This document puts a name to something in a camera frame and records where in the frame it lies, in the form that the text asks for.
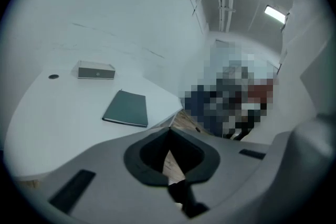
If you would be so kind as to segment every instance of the white ceiling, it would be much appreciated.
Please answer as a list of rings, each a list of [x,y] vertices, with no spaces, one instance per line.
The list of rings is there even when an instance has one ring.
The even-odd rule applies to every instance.
[[[270,5],[286,14],[292,6],[293,0],[234,0],[230,32],[243,34],[280,53],[282,48],[282,35],[280,29],[282,23],[264,13],[267,5]],[[206,20],[210,30],[218,31],[219,10],[218,0],[203,0]]]

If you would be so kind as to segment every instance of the black strip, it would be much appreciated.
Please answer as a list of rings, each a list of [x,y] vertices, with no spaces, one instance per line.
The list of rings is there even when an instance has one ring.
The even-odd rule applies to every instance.
[[[135,123],[128,123],[128,122],[120,122],[120,121],[113,121],[113,120],[107,120],[105,118],[102,118],[103,121],[107,122],[113,122],[113,123],[118,123],[118,124],[123,124],[123,125],[129,125],[129,126],[135,126],[135,127],[142,127],[142,128],[147,128],[148,125],[141,125],[141,124],[135,124]]]
[[[95,173],[87,170],[79,171],[49,200],[50,204],[67,214],[74,207],[95,175]]]
[[[195,200],[190,184],[186,180],[169,185],[168,192],[175,202],[183,205],[182,211],[189,218],[196,217],[209,210],[205,204]]]
[[[256,159],[264,159],[264,157],[266,156],[266,153],[246,149],[239,151],[239,153]]]

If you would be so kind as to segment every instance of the white wall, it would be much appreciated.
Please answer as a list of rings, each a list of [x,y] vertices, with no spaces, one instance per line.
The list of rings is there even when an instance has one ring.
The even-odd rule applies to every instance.
[[[237,52],[239,50],[240,52],[243,51],[254,55],[256,59],[269,61],[273,66],[279,67],[280,54],[274,52],[264,44],[238,33],[210,31],[206,39],[206,45],[198,50],[184,66],[179,91],[181,97],[184,96],[185,91],[190,91],[195,85],[203,83],[211,84],[209,82],[211,79],[215,82],[215,72],[220,71],[225,66],[224,60],[227,57],[224,53],[226,50],[219,50],[215,44],[216,40],[228,42],[231,47],[238,49]]]
[[[318,113],[336,112],[335,25],[331,12],[315,17],[315,24],[291,45],[274,87],[274,103],[244,141],[271,144],[277,134]]]
[[[71,69],[80,59],[111,63],[177,95],[180,69],[206,35],[204,16],[192,16],[195,1],[12,0],[0,46],[2,143],[17,104],[45,68]]]

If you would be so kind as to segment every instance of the silver box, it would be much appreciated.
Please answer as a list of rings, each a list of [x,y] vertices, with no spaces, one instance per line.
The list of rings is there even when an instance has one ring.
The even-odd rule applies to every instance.
[[[114,79],[116,73],[112,65],[97,62],[79,61],[79,79]]]

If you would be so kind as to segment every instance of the black slot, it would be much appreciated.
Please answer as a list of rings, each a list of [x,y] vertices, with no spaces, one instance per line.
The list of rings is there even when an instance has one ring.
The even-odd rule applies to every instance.
[[[169,151],[185,175],[185,180],[170,186],[162,174]],[[148,186],[167,187],[175,202],[183,204],[182,211],[189,218],[209,210],[196,201],[191,185],[209,180],[220,161],[213,147],[175,128],[163,128],[150,134],[130,145],[124,154],[126,168],[138,181]]]
[[[239,153],[256,159],[264,159],[264,157],[266,156],[266,153],[246,149],[239,151]]]
[[[95,173],[80,170],[68,183],[49,200],[50,204],[55,206],[58,210],[68,214],[74,207],[85,189],[89,186]]]

